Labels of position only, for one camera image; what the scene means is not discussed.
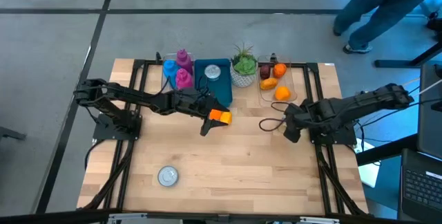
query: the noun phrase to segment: pink bottle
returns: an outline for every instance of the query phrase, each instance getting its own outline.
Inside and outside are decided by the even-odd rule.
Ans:
[[[192,75],[183,68],[178,69],[175,81],[178,89],[193,87]]]
[[[177,52],[177,64],[193,75],[191,56],[187,54],[185,48]]]

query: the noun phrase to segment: round metal lid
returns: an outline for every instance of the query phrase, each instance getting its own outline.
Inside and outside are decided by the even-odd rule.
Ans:
[[[221,74],[221,68],[213,64],[208,65],[204,70],[204,74],[209,80],[217,79]]]
[[[161,185],[170,187],[178,181],[178,171],[172,166],[165,166],[158,173],[158,182]]]

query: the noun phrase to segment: wooden table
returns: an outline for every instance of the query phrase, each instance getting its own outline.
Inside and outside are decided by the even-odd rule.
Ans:
[[[133,59],[116,59],[111,82],[128,86]],[[333,64],[318,64],[324,97],[341,97]],[[145,91],[161,88],[161,66],[149,66]],[[301,69],[291,69],[300,104],[306,98]],[[313,75],[310,75],[312,91]],[[199,212],[235,214],[324,214],[314,146],[306,130],[298,143],[280,131],[266,133],[258,128],[263,118],[281,118],[282,113],[262,107],[256,82],[247,88],[233,87],[233,123],[211,129],[200,136],[202,120],[181,113],[152,114],[142,108],[142,131],[135,143],[124,199],[124,210],[146,212]],[[116,141],[106,141],[91,154],[78,207],[84,206],[105,183],[111,169]],[[367,212],[358,165],[352,150],[334,146],[340,182]],[[174,166],[180,175],[177,185],[163,187],[158,171]],[[336,201],[328,183],[332,210]],[[114,188],[111,206],[116,206]]]

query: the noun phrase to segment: laptop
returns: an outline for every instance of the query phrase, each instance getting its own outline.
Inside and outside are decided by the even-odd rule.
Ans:
[[[402,151],[398,219],[442,223],[442,161]]]

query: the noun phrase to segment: blue jeans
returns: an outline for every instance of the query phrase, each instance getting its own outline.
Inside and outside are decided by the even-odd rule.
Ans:
[[[342,33],[361,20],[361,15],[379,7],[367,24],[350,35],[349,45],[364,49],[368,43],[397,24],[423,0],[351,0],[334,21],[334,31]]]

